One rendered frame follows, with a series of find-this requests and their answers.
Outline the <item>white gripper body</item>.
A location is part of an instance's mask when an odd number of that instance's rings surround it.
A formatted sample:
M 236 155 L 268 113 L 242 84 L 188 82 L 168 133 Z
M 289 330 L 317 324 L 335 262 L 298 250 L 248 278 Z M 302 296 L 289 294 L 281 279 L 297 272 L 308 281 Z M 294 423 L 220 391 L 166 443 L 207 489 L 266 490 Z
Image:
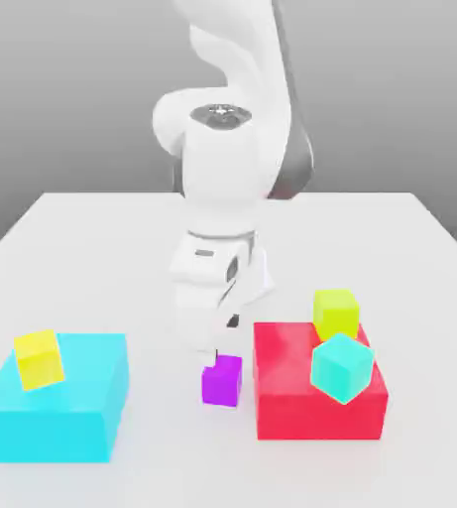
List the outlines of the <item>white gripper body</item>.
M 241 283 L 228 289 L 187 283 L 173 285 L 173 334 L 182 346 L 196 352 L 223 347 L 228 322 L 246 305 L 250 291 Z

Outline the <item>small purple cube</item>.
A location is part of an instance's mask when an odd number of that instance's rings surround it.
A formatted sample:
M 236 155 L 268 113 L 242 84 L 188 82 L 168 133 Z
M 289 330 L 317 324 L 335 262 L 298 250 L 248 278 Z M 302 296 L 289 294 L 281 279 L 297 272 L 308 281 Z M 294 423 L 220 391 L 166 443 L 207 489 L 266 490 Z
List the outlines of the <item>small purple cube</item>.
M 236 408 L 242 386 L 242 366 L 243 360 L 239 356 L 218 355 L 213 366 L 203 369 L 202 402 Z

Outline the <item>small turquoise cube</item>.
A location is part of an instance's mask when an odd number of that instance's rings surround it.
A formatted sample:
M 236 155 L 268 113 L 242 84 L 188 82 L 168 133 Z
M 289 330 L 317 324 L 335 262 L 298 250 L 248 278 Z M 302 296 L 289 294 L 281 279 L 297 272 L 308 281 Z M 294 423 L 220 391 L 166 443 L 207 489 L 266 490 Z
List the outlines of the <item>small turquoise cube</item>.
M 369 386 L 374 363 L 371 347 L 337 333 L 312 350 L 310 384 L 347 405 Z

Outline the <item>small lime cube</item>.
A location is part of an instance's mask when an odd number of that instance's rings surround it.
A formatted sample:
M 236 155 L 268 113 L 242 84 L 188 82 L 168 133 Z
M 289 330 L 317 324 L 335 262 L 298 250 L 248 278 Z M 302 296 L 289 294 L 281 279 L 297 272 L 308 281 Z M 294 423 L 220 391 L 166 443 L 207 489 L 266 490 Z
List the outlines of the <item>small lime cube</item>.
M 324 342 L 343 333 L 353 339 L 358 335 L 360 306 L 348 289 L 323 289 L 314 293 L 313 324 Z

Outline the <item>small yellow cube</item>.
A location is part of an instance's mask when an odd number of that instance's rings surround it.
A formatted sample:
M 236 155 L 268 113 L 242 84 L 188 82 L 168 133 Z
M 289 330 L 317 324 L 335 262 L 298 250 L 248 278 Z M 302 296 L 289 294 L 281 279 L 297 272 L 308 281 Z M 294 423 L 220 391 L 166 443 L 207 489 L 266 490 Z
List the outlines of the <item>small yellow cube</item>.
M 57 336 L 52 329 L 16 337 L 14 351 L 24 391 L 44 388 L 64 380 Z

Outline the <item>large red box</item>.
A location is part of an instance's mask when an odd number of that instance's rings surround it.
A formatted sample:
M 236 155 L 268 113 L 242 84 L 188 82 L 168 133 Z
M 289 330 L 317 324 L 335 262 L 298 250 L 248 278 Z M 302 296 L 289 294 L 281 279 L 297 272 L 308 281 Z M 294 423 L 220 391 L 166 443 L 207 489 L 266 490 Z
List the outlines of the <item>large red box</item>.
M 389 392 L 378 366 L 367 388 L 343 405 L 310 384 L 311 322 L 254 324 L 253 378 L 260 440 L 377 440 Z

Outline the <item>large cyan box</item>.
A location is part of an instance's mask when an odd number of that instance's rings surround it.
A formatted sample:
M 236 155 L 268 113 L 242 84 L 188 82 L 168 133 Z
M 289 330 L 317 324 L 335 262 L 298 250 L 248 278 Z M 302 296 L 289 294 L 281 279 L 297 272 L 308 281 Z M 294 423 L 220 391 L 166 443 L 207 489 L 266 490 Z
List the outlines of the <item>large cyan box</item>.
M 107 462 L 129 389 L 123 333 L 61 333 L 64 380 L 24 391 L 16 355 L 0 368 L 0 462 Z

